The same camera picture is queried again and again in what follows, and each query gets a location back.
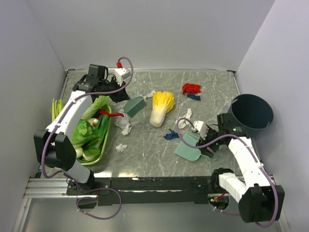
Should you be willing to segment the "teal hand brush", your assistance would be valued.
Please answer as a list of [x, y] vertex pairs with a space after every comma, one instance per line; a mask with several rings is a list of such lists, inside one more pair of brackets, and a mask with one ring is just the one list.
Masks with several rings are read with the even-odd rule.
[[124, 105], [124, 112], [130, 117], [133, 118], [138, 112], [140, 112], [147, 105], [143, 96], [135, 96], [132, 99], [128, 100]]

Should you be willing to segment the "teal dustpan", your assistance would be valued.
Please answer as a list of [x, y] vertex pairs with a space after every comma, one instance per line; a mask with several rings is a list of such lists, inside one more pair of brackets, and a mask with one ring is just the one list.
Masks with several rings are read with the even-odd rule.
[[[183, 136], [183, 139], [189, 143], [190, 145], [196, 145], [196, 143], [199, 141], [199, 138], [190, 134], [190, 133], [185, 133]], [[189, 161], [196, 161], [198, 160], [200, 157], [205, 157], [211, 160], [215, 160], [215, 158], [210, 158], [207, 155], [202, 155], [201, 151], [197, 148], [191, 148], [189, 146], [187, 146], [183, 141], [181, 141], [177, 148], [174, 151], [174, 154], [189, 160]]]

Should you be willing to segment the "white paper scrap top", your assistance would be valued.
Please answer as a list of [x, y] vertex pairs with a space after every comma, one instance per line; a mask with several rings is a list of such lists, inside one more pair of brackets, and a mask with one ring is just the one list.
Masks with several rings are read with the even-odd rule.
[[141, 97], [143, 97], [144, 100], [147, 100], [149, 98], [152, 98], [155, 93], [156, 93], [156, 91], [152, 90], [149, 93], [147, 93], [146, 95], [139, 94], [138, 96], [141, 96]]

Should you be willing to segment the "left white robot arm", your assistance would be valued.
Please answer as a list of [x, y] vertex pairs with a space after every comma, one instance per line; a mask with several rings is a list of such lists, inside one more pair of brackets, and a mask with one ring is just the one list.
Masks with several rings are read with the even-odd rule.
[[46, 129], [34, 133], [37, 160], [41, 164], [43, 176], [50, 178], [46, 167], [56, 168], [57, 173], [75, 182], [84, 194], [95, 190], [94, 174], [76, 159], [76, 151], [70, 139], [94, 97], [116, 94], [127, 87], [127, 84], [109, 87], [103, 79], [106, 74], [105, 67], [90, 65], [88, 74], [74, 85], [70, 99], [58, 117]]

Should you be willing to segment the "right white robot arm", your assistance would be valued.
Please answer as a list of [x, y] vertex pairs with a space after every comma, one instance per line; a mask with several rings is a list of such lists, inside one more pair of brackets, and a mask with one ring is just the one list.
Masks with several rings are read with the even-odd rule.
[[218, 193], [226, 190], [238, 203], [239, 214], [246, 223], [265, 226], [266, 221], [279, 220], [285, 192], [266, 174], [248, 130], [231, 113], [218, 115], [217, 125], [218, 130], [214, 130], [204, 121], [195, 121], [192, 130], [200, 134], [196, 146], [201, 154], [210, 158], [220, 146], [227, 146], [238, 163], [243, 180], [232, 170], [219, 168], [212, 173], [212, 189]]

